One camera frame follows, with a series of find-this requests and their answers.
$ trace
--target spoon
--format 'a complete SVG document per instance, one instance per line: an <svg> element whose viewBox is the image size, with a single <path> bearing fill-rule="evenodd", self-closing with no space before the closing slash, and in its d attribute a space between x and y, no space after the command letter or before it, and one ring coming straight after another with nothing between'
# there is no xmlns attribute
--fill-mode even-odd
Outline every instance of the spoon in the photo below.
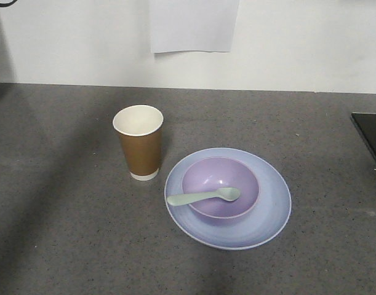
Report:
<svg viewBox="0 0 376 295"><path fill-rule="evenodd" d="M167 197L167 203L169 203L172 206L180 206L216 197L232 202L237 200L240 195L240 190L235 187L222 187L213 192L198 192L195 194L170 195Z"/></svg>

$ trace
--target paper cup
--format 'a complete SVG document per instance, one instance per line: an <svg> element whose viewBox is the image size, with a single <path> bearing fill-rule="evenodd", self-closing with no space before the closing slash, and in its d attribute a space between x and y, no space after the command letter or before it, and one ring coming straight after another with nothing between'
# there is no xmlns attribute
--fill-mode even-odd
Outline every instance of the paper cup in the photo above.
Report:
<svg viewBox="0 0 376 295"><path fill-rule="evenodd" d="M113 119L130 174L134 179L153 179L161 166L161 111L146 105L129 106Z"/></svg>

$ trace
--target plate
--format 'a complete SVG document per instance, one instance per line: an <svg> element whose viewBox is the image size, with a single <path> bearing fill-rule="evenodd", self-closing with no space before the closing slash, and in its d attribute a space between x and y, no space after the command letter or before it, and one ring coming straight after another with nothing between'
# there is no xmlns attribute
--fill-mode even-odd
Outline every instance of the plate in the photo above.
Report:
<svg viewBox="0 0 376 295"><path fill-rule="evenodd" d="M214 219L198 215L189 205L171 206L167 203L167 196L182 194L182 178L187 169L208 157L240 161L255 173L260 197L247 214L233 219ZM227 147L204 149L179 161L167 177L164 196L171 218L184 233L200 243L222 250L246 250L272 240L287 224L292 209L287 184L274 167L256 155Z"/></svg>

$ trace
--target purple bowl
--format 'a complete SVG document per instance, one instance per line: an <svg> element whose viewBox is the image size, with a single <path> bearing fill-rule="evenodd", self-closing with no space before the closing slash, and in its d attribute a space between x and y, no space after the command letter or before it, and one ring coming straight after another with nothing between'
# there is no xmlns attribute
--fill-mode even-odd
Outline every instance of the purple bowl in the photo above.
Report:
<svg viewBox="0 0 376 295"><path fill-rule="evenodd" d="M236 218L250 211L258 198L259 185L253 172L243 163L226 157L208 157L187 169L182 179L184 194L236 187L241 196L233 202L212 198L190 204L192 209L210 218Z"/></svg>

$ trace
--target white paper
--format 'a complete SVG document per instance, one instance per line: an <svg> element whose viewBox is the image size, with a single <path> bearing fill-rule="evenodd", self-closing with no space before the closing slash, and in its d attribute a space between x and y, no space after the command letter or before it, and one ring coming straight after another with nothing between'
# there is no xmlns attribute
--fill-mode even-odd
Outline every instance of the white paper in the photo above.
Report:
<svg viewBox="0 0 376 295"><path fill-rule="evenodd" d="M229 52L239 0L150 0L151 52Z"/></svg>

